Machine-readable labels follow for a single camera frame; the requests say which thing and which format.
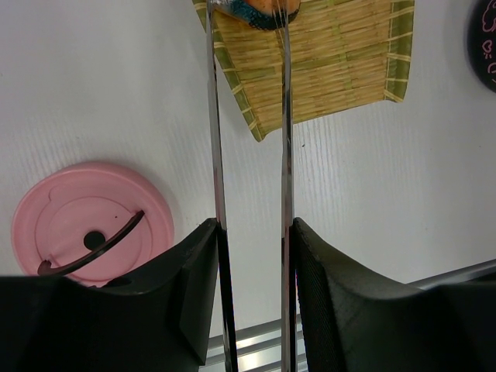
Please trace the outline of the pink round lid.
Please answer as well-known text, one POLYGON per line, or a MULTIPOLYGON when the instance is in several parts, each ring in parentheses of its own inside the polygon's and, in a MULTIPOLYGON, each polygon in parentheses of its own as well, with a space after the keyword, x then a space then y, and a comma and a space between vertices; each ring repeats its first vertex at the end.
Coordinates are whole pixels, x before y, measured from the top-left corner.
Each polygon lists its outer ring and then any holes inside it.
POLYGON ((88 254, 84 238, 114 236, 137 212, 144 217, 110 251, 69 278, 102 287, 170 249, 174 222, 159 190, 128 167, 89 162, 66 167, 36 184, 12 220, 12 248, 22 271, 35 275, 49 260, 54 268, 88 254))

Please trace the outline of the salmon slice toy food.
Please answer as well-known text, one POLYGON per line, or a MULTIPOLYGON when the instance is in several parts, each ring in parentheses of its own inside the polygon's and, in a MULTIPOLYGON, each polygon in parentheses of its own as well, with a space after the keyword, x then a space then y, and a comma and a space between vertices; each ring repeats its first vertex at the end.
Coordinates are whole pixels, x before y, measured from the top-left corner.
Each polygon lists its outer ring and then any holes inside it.
POLYGON ((300 0, 218 0, 210 3, 215 10, 265 31, 284 28, 297 17, 301 6, 300 0))

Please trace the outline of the metal tongs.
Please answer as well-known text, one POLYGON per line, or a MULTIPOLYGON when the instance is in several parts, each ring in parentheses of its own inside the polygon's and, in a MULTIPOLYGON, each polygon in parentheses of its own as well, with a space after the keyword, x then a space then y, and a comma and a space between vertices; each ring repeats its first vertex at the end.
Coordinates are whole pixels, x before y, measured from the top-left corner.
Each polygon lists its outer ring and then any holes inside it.
MULTIPOLYGON (((291 86, 291 43, 289 31, 289 1, 276 1, 270 9, 276 20, 281 21, 282 36, 282 169, 281 169, 281 369, 296 371, 297 326, 295 264, 291 253, 291 227, 294 219, 293 182, 293 100, 291 86)), ((213 188, 217 222, 217 247, 219 252, 219 280, 222 301, 222 327, 225 369, 237 371, 238 356, 233 307, 233 289, 229 261, 229 244, 226 222, 226 199, 222 164, 221 126, 214 47, 214 11, 223 9, 220 1, 206 2, 206 51, 208 72, 208 117, 212 145, 213 188)))

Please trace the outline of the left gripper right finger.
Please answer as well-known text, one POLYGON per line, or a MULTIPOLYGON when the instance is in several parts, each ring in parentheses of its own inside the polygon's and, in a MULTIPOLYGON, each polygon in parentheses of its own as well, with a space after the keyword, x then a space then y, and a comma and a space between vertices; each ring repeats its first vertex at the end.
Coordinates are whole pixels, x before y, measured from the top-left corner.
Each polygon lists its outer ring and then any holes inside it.
POLYGON ((293 223, 298 297, 311 371, 493 371, 495 270, 418 288, 293 223))

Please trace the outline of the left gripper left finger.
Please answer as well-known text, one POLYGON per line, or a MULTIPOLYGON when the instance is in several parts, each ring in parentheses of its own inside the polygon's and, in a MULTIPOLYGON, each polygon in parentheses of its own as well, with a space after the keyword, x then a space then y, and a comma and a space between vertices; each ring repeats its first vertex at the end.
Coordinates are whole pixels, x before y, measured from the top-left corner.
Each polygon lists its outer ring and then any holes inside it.
POLYGON ((101 288, 1 279, 3 371, 196 371, 206 361, 216 223, 101 288))

